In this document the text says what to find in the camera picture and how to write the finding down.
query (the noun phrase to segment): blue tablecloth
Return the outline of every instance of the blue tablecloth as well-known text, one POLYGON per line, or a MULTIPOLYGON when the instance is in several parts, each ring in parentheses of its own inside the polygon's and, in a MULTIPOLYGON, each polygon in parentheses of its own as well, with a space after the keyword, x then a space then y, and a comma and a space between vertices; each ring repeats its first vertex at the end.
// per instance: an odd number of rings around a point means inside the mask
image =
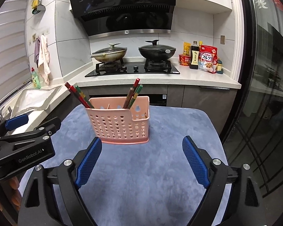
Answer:
MULTIPOLYGON (((227 164, 210 119, 196 109, 150 106, 148 143, 103 143, 88 183, 79 190, 98 226, 186 226, 205 192, 183 153, 182 139, 186 135, 212 158, 227 164)), ((94 137, 84 107, 77 106, 52 136, 55 157, 42 164, 53 167, 74 158, 94 137)), ((26 172, 20 183, 21 194, 31 171, 26 172)), ((229 192, 230 185, 226 185, 213 225, 221 222, 229 192)), ((55 194, 64 223, 71 225, 58 185, 55 194)))

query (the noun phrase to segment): range hood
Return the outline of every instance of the range hood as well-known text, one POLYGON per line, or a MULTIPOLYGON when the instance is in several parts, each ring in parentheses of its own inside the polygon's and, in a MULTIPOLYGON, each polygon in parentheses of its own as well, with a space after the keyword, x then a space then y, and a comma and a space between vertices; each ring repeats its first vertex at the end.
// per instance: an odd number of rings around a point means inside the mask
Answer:
POLYGON ((90 38, 170 33, 176 0, 70 0, 90 38))

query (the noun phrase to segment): cabinet handle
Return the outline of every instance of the cabinet handle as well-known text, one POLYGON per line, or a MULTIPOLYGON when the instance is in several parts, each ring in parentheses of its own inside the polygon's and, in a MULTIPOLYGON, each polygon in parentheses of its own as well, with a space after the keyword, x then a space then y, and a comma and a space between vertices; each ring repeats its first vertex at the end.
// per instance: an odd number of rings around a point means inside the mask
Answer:
POLYGON ((201 88, 213 88, 213 89, 222 89, 222 90, 230 90, 228 87, 209 87, 209 86, 199 86, 201 88))

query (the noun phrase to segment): gas stove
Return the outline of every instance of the gas stove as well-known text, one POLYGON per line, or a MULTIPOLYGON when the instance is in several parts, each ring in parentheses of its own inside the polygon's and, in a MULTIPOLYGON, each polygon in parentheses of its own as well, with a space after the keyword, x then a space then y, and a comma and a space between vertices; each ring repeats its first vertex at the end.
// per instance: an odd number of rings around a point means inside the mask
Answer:
POLYGON ((91 71, 85 77, 91 76, 108 76, 120 74, 180 74, 169 60, 166 61, 150 61, 146 62, 124 62, 119 61, 108 63, 97 63, 95 70, 91 71))

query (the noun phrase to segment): white towel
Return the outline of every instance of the white towel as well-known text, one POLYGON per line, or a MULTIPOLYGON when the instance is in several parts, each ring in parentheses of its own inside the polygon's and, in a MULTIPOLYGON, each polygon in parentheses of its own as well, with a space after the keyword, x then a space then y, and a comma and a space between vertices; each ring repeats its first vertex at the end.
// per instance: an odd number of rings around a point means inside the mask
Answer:
POLYGON ((40 52, 39 52, 39 72, 44 79, 46 85, 49 85, 48 75, 51 73, 49 69, 49 51, 47 48, 47 38, 41 35, 40 38, 40 52))

